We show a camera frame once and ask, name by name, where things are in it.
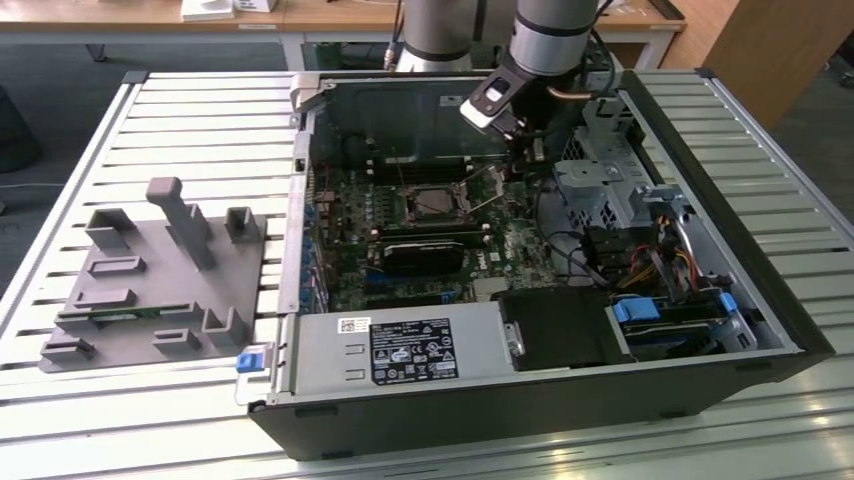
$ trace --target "green circuit board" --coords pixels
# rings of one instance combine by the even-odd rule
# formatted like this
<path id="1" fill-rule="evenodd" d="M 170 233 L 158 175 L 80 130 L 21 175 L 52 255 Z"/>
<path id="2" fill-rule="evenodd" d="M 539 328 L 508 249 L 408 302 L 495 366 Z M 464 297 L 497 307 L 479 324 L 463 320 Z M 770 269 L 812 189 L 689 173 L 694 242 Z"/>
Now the green circuit board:
<path id="1" fill-rule="evenodd" d="M 316 184 L 324 186 L 319 194 L 320 237 L 331 311 L 409 306 L 408 300 L 411 306 L 420 301 L 429 304 L 485 301 L 488 295 L 483 295 L 483 289 L 475 289 L 477 285 L 488 284 L 493 290 L 495 285 L 511 289 L 555 284 L 553 265 L 529 218 L 531 189 L 520 181 L 496 185 L 493 166 L 491 162 L 475 164 L 475 175 L 461 188 L 440 184 L 379 186 L 361 172 L 340 170 L 328 172 L 328 180 L 325 176 L 317 179 Z M 443 191 L 447 194 L 431 193 Z M 413 204 L 415 195 L 435 201 L 429 205 Z M 459 198 L 449 202 L 447 198 L 453 195 Z M 468 211 L 473 209 L 464 218 L 440 214 L 445 207 L 457 207 L 459 203 L 464 203 Z M 371 262 L 381 248 L 371 236 L 377 227 L 393 231 L 457 222 L 473 222 L 488 231 L 484 248 L 465 249 L 457 272 L 436 277 L 391 278 Z"/>

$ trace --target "motherboard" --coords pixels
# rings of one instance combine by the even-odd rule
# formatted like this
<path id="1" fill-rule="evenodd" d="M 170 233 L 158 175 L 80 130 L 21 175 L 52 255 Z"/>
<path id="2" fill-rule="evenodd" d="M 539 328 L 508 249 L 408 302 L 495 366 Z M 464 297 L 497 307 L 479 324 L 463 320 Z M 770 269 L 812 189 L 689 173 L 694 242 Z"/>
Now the motherboard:
<path id="1" fill-rule="evenodd" d="M 489 301 L 557 281 L 533 219 L 535 187 L 500 159 L 407 159 L 315 176 L 329 311 Z"/>

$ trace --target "power supply label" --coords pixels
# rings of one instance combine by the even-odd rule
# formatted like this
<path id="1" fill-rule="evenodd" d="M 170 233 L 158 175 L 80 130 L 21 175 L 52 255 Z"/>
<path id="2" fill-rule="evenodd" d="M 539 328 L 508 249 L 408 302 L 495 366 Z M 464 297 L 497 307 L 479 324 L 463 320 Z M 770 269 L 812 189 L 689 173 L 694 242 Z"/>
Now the power supply label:
<path id="1" fill-rule="evenodd" d="M 376 385 L 457 377 L 447 318 L 371 325 L 371 379 Z"/>

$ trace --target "blue release latch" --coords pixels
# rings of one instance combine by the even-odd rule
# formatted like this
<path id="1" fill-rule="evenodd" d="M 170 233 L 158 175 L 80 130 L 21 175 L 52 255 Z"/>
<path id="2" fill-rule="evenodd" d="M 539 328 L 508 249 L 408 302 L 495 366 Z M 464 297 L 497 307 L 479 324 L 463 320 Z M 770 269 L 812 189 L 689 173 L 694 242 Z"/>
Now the blue release latch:
<path id="1" fill-rule="evenodd" d="M 237 373 L 252 373 L 264 371 L 264 353 L 241 353 L 237 355 Z"/>
<path id="2" fill-rule="evenodd" d="M 616 302 L 613 316 L 619 323 L 657 320 L 661 317 L 655 302 L 648 297 L 624 298 Z"/>
<path id="3" fill-rule="evenodd" d="M 731 293 L 724 292 L 720 294 L 720 303 L 723 304 L 723 308 L 726 309 L 727 313 L 735 313 L 735 311 L 738 310 L 738 304 L 735 303 L 735 298 L 732 298 Z"/>

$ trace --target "white box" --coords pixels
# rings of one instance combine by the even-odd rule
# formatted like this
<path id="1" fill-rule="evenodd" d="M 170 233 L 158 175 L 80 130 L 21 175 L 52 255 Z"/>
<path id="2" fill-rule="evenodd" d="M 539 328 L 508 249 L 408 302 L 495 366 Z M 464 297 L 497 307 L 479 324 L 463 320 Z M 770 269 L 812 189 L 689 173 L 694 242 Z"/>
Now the white box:
<path id="1" fill-rule="evenodd" d="M 182 0 L 181 20 L 197 22 L 234 18 L 230 0 Z"/>
<path id="2" fill-rule="evenodd" d="M 234 0 L 234 9 L 244 12 L 267 12 L 276 6 L 276 0 Z"/>

